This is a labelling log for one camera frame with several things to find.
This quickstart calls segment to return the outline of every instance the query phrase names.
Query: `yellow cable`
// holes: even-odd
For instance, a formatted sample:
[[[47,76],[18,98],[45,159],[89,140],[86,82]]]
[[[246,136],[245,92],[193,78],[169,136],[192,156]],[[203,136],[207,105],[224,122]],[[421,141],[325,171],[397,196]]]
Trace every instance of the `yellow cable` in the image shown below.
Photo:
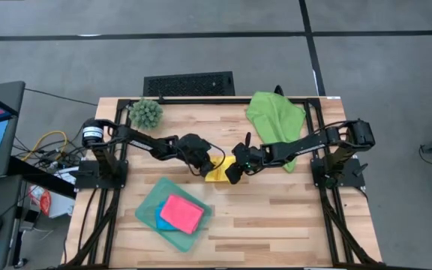
[[[23,157],[21,160],[22,161],[27,161],[29,157],[31,157],[32,154],[35,153],[35,150],[38,149],[39,145],[41,144],[41,142],[43,142],[44,139],[46,139],[46,137],[48,137],[49,135],[53,135],[53,134],[61,134],[64,137],[64,145],[61,148],[60,152],[63,152],[66,148],[66,146],[68,145],[68,137],[66,136],[66,133],[64,133],[63,131],[60,130],[54,130],[51,132],[48,132],[46,134],[44,134],[34,145],[33,149],[25,156]],[[56,160],[59,159],[61,157],[61,154],[58,154],[58,156],[56,157]]]

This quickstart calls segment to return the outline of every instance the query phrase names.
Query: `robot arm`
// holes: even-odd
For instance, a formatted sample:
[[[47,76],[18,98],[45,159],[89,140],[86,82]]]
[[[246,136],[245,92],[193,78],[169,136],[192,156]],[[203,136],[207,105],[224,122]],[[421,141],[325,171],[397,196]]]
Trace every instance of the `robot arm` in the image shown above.
[[[112,139],[109,142],[103,141],[104,127],[112,130]],[[83,125],[82,145],[91,149],[97,160],[99,158],[110,159],[111,157],[108,157],[107,151],[104,150],[117,143],[127,143],[145,150],[159,161],[177,158],[198,169],[202,177],[205,177],[215,167],[208,154],[211,144],[196,134],[189,133],[181,139],[178,136],[155,139],[109,120],[89,119]]]
[[[340,130],[346,128],[346,139],[342,140]],[[236,157],[227,170],[226,176],[231,184],[236,184],[246,173],[251,176],[271,167],[282,167],[297,156],[326,146],[339,146],[333,154],[325,157],[327,171],[337,172],[354,153],[367,151],[374,146],[374,137],[370,125],[362,120],[342,121],[328,124],[319,130],[294,142],[276,142],[262,144],[260,148],[249,147],[251,134],[246,136],[245,144],[239,143],[232,153]]]

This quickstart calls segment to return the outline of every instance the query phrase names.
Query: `black grate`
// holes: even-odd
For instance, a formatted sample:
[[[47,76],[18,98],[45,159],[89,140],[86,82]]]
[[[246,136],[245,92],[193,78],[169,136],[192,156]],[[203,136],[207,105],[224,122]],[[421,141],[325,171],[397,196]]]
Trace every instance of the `black grate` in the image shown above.
[[[234,96],[233,72],[145,77],[143,95],[145,97]]]

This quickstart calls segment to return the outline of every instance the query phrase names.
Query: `yellow sponge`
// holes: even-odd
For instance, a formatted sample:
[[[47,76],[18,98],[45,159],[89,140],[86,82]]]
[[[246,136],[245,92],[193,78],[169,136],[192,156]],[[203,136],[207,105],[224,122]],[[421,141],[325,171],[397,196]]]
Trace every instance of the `yellow sponge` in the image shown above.
[[[215,166],[219,165],[222,160],[223,157],[211,156],[211,162]],[[204,178],[204,181],[205,182],[229,182],[230,180],[227,178],[225,171],[231,164],[235,162],[236,162],[235,156],[226,156],[226,159],[224,160],[223,164],[221,164],[219,168],[208,173],[208,175],[206,175],[206,177]]]

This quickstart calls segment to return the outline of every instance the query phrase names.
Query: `wooden tabletop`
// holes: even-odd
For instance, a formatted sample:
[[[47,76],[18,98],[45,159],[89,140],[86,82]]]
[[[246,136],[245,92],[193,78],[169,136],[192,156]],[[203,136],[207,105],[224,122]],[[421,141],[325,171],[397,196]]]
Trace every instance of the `wooden tabletop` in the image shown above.
[[[325,123],[345,119],[340,99],[320,100]],[[101,98],[96,118],[114,120],[117,102],[118,98]],[[251,144],[258,146],[261,140],[246,119],[247,107],[246,104],[164,105],[162,124],[147,134],[182,137],[194,133],[231,153],[250,131]],[[301,137],[306,134],[304,124]],[[219,153],[212,149],[210,154]],[[282,168],[265,169],[255,176],[244,175],[238,184],[231,185],[205,183],[203,178],[192,176],[180,160],[158,161],[143,150],[128,148],[129,173],[121,191],[110,267],[331,266],[320,195],[311,176],[311,157],[299,156],[293,173]],[[179,252],[134,215],[163,176],[213,208],[214,216],[187,253]],[[80,191],[76,198],[66,242],[69,259],[77,251],[91,192]],[[349,231],[371,257],[381,260],[366,199],[351,187],[341,188],[340,193]],[[83,242],[95,225],[98,200],[99,191],[89,209]],[[340,260],[344,261],[341,237],[336,228],[334,231]],[[103,232],[97,263],[102,261],[105,240]]]

